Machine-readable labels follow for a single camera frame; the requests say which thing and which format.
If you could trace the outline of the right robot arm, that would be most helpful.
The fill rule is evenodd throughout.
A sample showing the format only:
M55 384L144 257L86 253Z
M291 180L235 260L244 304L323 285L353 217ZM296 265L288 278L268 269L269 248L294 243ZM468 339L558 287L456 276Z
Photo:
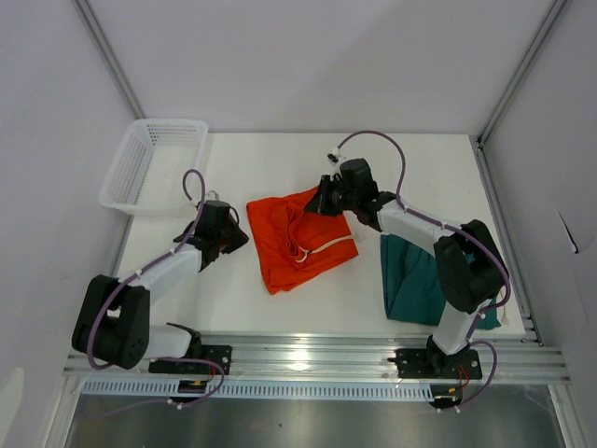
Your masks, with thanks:
M366 160L328 156L323 175L304 211L336 217L345 211L375 231L401 237L435 259L446 299L437 328L426 343L427 369L436 376L456 370L480 320L509 302L507 267L488 227L474 219L454 225L404 203L397 192L381 191Z

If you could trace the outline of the green shorts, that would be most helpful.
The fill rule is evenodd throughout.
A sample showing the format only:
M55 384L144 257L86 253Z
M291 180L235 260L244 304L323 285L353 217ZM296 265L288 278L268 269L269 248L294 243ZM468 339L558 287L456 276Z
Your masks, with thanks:
M381 236L383 305L390 320L437 326L447 307L473 316L505 285L502 270L463 235L441 237L432 251L392 234Z

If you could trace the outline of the orange shorts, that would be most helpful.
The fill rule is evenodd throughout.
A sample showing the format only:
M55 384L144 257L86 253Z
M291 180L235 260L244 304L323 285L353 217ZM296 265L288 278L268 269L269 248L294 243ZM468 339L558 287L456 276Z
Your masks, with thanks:
M344 215L310 214L304 207L317 188L246 205L259 267L271 295L290 291L358 256Z

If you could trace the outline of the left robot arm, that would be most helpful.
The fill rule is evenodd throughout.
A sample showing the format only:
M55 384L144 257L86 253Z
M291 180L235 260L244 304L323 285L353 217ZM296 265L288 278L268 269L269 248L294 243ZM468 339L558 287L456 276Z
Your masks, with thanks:
M148 359L158 363L161 371L194 372L202 362L201 334L180 324L152 325L151 307L219 256L248 241L234 207L219 200L201 203L198 216L168 252L125 276L98 274L90 280L72 348L86 355L96 370L112 366L130 370Z

